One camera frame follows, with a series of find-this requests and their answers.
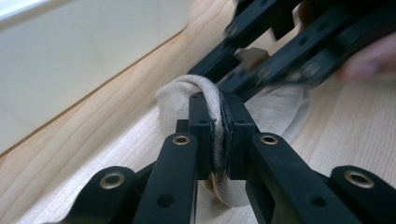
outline wood grain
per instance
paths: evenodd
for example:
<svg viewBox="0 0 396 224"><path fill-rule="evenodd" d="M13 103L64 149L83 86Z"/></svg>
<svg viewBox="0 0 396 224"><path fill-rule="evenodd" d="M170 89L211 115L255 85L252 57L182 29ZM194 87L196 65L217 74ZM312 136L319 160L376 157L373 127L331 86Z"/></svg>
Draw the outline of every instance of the wood grain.
<svg viewBox="0 0 396 224"><path fill-rule="evenodd" d="M0 223L59 221L99 170L137 171L154 161L163 141L155 91L220 42L233 8L233 1L192 1L183 32L2 155ZM256 44L270 51L282 45L269 34ZM310 118L292 145L326 175L354 164L396 186L395 86L394 77L353 84L332 78L313 90ZM228 209L204 191L199 201L199 223L255 222L249 206Z"/></svg>

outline white fabric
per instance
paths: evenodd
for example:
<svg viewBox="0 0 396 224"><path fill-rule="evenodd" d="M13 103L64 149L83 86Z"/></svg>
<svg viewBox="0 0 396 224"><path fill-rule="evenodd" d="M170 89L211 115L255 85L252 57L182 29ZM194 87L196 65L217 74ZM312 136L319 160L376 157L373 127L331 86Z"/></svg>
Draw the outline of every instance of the white fabric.
<svg viewBox="0 0 396 224"><path fill-rule="evenodd" d="M207 101L209 116L215 121L214 160L222 164L224 130L221 122L219 90L204 77L179 77L156 93L160 107L163 134L174 133L178 119L189 117L189 97L202 91ZM309 92L302 86L267 88L246 102L247 110L261 132L276 133L290 142L304 122L309 111ZM232 181L225 172L212 175L205 186L223 203L232 206L248 204L245 181Z"/></svg>

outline black mechanical arm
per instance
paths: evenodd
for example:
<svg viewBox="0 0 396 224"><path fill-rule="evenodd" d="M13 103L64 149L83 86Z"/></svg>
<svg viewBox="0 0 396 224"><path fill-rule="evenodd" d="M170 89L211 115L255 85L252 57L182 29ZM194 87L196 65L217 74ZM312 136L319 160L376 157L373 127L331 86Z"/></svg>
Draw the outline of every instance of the black mechanical arm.
<svg viewBox="0 0 396 224"><path fill-rule="evenodd" d="M244 103L267 85L323 82L347 57L396 30L396 1L326 1L324 13L254 72L230 74L234 56L263 32L293 28L299 0L239 1L226 37L191 74L219 82L232 137L227 175L246 180L259 223L396 223L396 190L358 167L311 170L280 136L260 133ZM197 181L211 174L212 123L202 93L190 97L158 160L135 173L97 173L60 223L193 223Z"/></svg>

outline human hand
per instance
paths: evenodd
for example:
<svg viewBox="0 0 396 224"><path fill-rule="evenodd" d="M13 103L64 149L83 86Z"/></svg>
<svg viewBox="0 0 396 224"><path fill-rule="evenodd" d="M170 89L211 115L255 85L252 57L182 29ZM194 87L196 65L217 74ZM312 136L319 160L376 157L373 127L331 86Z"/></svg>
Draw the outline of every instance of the human hand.
<svg viewBox="0 0 396 224"><path fill-rule="evenodd" d="M313 22L321 12L318 2L303 1L298 9L302 29ZM336 72L341 79L347 81L361 80L384 73L396 74L396 32L356 52Z"/></svg>

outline light wood surface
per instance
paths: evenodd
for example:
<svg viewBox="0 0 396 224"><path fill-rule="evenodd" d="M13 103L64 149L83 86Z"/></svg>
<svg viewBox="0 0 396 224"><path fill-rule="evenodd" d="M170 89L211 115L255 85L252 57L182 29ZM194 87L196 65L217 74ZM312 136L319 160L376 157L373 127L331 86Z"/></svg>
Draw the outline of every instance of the light wood surface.
<svg viewBox="0 0 396 224"><path fill-rule="evenodd" d="M220 42L233 8L228 0L192 1L183 32L3 154L0 223L59 221L99 170L120 165L138 171L155 161L163 142L155 91ZM270 35L257 44L270 52L281 45ZM395 87L395 76L351 84L331 78L313 90L310 117L293 147L325 175L352 164L395 187ZM255 222L249 206L227 209L204 191L199 198L200 223Z"/></svg>

